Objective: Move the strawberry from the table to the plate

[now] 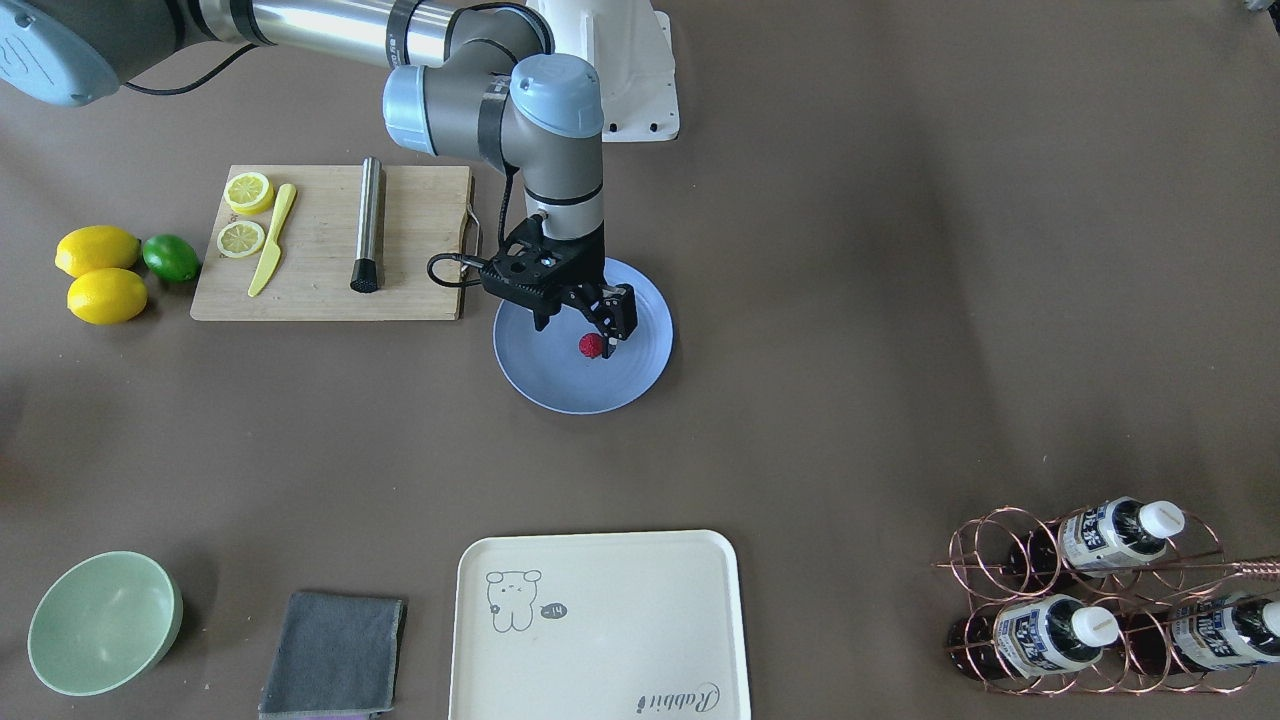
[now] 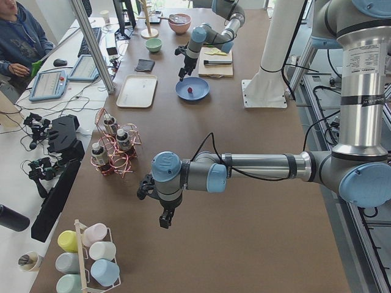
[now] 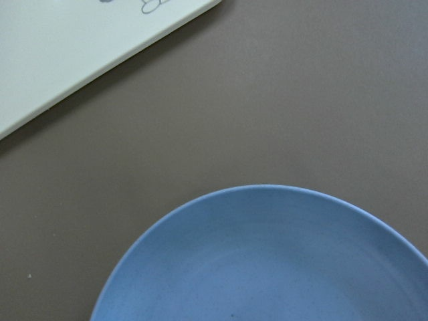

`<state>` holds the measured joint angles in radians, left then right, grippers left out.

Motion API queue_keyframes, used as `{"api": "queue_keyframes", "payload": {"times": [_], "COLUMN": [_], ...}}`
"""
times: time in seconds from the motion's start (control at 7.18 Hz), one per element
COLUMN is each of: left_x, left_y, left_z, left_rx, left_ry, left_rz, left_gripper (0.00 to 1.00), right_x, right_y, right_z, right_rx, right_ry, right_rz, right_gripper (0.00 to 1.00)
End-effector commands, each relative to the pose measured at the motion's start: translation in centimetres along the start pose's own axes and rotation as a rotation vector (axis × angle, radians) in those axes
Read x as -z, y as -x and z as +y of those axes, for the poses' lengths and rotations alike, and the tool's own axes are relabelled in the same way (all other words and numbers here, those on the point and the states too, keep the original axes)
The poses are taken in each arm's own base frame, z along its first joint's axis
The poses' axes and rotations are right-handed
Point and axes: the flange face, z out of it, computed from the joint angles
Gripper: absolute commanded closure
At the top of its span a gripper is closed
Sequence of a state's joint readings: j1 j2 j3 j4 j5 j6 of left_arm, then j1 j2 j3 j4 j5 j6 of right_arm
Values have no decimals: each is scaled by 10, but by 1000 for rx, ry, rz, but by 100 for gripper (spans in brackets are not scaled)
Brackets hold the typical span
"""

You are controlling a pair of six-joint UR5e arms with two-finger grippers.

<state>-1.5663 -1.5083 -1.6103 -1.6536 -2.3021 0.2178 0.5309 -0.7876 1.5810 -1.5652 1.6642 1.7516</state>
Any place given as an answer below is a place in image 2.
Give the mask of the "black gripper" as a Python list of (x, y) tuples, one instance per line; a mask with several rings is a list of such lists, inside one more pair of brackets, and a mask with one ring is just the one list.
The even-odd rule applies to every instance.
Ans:
[(180, 68), (180, 71), (179, 71), (179, 78), (180, 78), (180, 81), (183, 81), (184, 77), (186, 76), (187, 73), (192, 73), (192, 71), (196, 68), (196, 65), (197, 65), (197, 61), (198, 61), (198, 58), (199, 58), (199, 53), (198, 52), (194, 52), (192, 50), (190, 50), (188, 48), (188, 46), (179, 46), (174, 54), (176, 56), (182, 54), (185, 56), (185, 59), (184, 59), (184, 66)]
[(169, 228), (171, 226), (175, 208), (181, 204), (183, 199), (181, 190), (177, 195), (174, 195), (173, 199), (163, 199), (158, 193), (158, 189), (155, 186), (155, 180), (151, 174), (145, 175), (143, 180), (140, 181), (136, 195), (140, 200), (144, 200), (146, 196), (149, 196), (161, 203), (164, 209), (159, 217), (159, 225), (161, 228)]

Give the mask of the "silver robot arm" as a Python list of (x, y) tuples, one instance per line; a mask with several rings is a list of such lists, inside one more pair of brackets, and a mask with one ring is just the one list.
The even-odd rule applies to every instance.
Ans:
[(186, 75), (190, 76), (196, 68), (203, 45), (208, 44), (222, 52), (230, 52), (238, 30), (245, 23), (245, 12), (238, 1), (213, 1), (211, 8), (228, 23), (222, 32), (215, 31), (208, 23), (195, 27), (188, 43), (175, 50), (176, 56), (182, 54), (185, 57), (184, 66), (180, 68), (178, 74), (180, 81), (183, 81)]
[(181, 159), (170, 151), (159, 153), (151, 173), (140, 182), (137, 197), (160, 202), (161, 227), (170, 227), (184, 190), (223, 192), (233, 176), (264, 181), (299, 178), (324, 185), (361, 208), (390, 199), (388, 153), (381, 146), (390, 2), (317, 1), (312, 40), (315, 46), (326, 41), (343, 50), (338, 144), (330, 151), (297, 155), (198, 150), (192, 159)]

